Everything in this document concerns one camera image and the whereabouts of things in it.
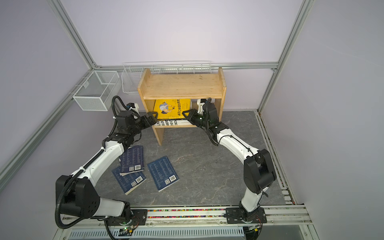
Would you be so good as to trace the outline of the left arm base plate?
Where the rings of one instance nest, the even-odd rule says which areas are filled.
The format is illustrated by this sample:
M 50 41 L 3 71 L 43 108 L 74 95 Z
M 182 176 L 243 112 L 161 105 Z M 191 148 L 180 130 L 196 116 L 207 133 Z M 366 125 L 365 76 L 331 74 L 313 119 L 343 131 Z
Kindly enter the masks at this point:
M 147 216 L 147 209 L 133 209 L 131 210 L 130 219 L 124 217 L 110 217 L 106 221 L 108 226 L 144 226 L 147 221 Z

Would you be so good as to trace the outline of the white book black lettering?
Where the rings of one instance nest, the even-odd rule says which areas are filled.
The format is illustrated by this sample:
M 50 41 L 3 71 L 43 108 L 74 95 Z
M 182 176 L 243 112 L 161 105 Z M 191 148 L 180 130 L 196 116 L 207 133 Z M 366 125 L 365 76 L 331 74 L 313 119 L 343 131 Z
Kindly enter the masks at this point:
M 192 124 L 184 119 L 177 120 L 159 120 L 157 126 L 191 126 Z

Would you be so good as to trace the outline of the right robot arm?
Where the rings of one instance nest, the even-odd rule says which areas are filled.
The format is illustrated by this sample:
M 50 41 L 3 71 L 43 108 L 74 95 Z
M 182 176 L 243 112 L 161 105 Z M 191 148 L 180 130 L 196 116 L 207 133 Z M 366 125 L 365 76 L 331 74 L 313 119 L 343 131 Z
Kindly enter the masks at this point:
M 261 207 L 260 201 L 263 196 L 268 196 L 266 191 L 277 179 L 270 152 L 254 148 L 236 136 L 219 120 L 218 111 L 213 103 L 206 101 L 201 109 L 201 111 L 196 109 L 184 111 L 183 116 L 192 125 L 204 130 L 212 144 L 224 146 L 243 164 L 246 192 L 239 207 L 226 210 L 227 222 L 259 225 L 266 223 L 265 210 Z

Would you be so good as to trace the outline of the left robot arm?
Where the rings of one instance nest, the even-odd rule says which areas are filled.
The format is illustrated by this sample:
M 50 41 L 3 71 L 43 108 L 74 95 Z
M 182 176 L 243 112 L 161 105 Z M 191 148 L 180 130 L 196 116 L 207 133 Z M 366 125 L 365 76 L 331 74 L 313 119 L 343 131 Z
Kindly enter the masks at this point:
M 134 217 L 130 203 L 102 198 L 95 186 L 109 166 L 136 142 L 135 136 L 156 124 L 157 115 L 141 116 L 137 104 L 126 105 L 119 96 L 112 98 L 111 108 L 114 125 L 100 150 L 72 174 L 56 180 L 55 222 L 60 229 L 86 219 L 106 222 L 115 218 L 128 224 Z

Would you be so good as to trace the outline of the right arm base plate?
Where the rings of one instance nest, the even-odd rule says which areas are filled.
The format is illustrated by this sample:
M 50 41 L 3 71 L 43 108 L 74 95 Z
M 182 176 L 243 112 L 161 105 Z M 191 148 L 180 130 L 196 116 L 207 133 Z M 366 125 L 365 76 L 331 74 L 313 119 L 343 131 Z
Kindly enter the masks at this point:
M 247 212 L 245 209 L 226 208 L 224 218 L 227 219 L 228 224 L 265 224 L 267 218 L 265 210 L 262 207 L 258 207 L 252 212 Z

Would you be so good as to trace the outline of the yellow book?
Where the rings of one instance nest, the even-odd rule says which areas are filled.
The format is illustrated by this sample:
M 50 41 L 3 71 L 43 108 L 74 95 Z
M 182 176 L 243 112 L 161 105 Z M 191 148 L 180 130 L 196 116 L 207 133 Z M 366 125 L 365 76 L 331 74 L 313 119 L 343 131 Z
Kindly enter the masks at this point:
M 183 112 L 190 109 L 191 99 L 158 99 L 154 106 L 159 120 L 184 119 Z

